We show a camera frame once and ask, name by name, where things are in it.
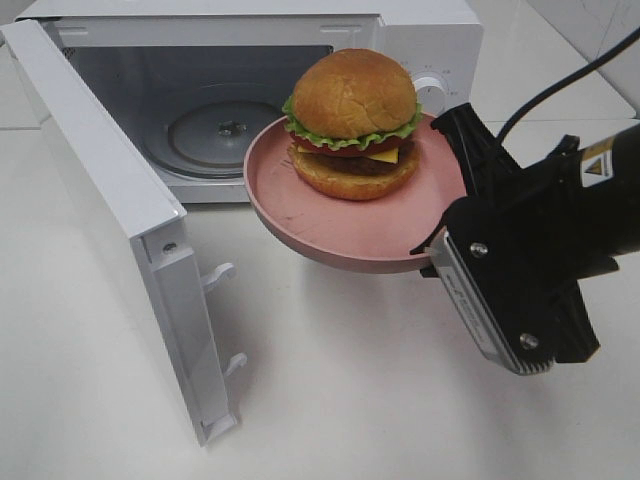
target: white microwave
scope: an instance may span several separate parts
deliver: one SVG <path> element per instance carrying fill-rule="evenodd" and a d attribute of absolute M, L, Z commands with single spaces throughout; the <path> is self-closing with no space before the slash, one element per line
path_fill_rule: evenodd
<path fill-rule="evenodd" d="M 249 143 L 319 58 L 391 56 L 437 115 L 468 101 L 482 38 L 463 0 L 38 0 L 0 31 L 114 282 L 139 271 L 118 286 L 153 310 L 201 444 L 236 424 L 205 301 L 233 265 L 201 274 L 182 204 L 247 201 Z"/>

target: top bun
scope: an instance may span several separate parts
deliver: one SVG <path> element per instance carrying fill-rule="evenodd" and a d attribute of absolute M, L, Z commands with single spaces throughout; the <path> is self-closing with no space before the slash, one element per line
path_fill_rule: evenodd
<path fill-rule="evenodd" d="M 399 128 L 415 115 L 416 100 L 411 77 L 396 61 L 373 50 L 345 49 L 300 77 L 292 110 L 310 132 L 349 139 Z"/>

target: open microwave door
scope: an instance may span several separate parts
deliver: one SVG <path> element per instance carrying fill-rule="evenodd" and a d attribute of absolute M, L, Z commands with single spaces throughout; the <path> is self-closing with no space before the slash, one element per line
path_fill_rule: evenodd
<path fill-rule="evenodd" d="M 159 344 L 151 346 L 156 358 L 167 366 L 170 361 L 204 444 L 236 423 L 205 301 L 205 292 L 233 266 L 200 275 L 186 238 L 186 211 L 46 28 L 46 23 L 24 20 L 1 32 L 83 229 L 125 300 L 155 316 L 161 339 L 153 325 L 147 340 Z"/>

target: hamburger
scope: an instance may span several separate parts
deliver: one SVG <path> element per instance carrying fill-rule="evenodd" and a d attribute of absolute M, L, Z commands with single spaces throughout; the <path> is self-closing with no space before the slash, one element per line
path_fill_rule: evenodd
<path fill-rule="evenodd" d="M 379 198 L 418 168 L 410 135 L 422 108 L 407 71 L 385 55 L 345 49 L 322 58 L 300 77 L 282 110 L 294 169 L 328 196 Z"/>

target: lettuce leaf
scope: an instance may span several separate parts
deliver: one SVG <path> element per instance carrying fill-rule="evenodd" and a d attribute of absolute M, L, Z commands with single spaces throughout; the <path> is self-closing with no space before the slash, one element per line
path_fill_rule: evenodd
<path fill-rule="evenodd" d="M 396 130 L 393 130 L 391 132 L 374 132 L 368 135 L 363 135 L 362 137 L 349 138 L 346 140 L 342 138 L 321 137 L 304 128 L 304 125 L 302 125 L 293 115 L 293 111 L 291 108 L 291 97 L 289 97 L 284 103 L 282 112 L 287 116 L 288 119 L 288 122 L 284 126 L 285 130 L 287 132 L 293 132 L 299 137 L 310 141 L 316 147 L 322 147 L 326 145 L 331 150 L 336 151 L 349 145 L 356 145 L 356 148 L 358 150 L 364 150 L 370 144 L 382 143 L 389 137 L 397 136 L 400 138 L 407 138 L 409 135 L 411 135 L 411 132 L 416 129 L 418 122 L 422 118 L 422 105 L 416 103 L 416 113 L 414 114 L 413 118 L 409 120 L 408 123 L 405 123 Z"/>

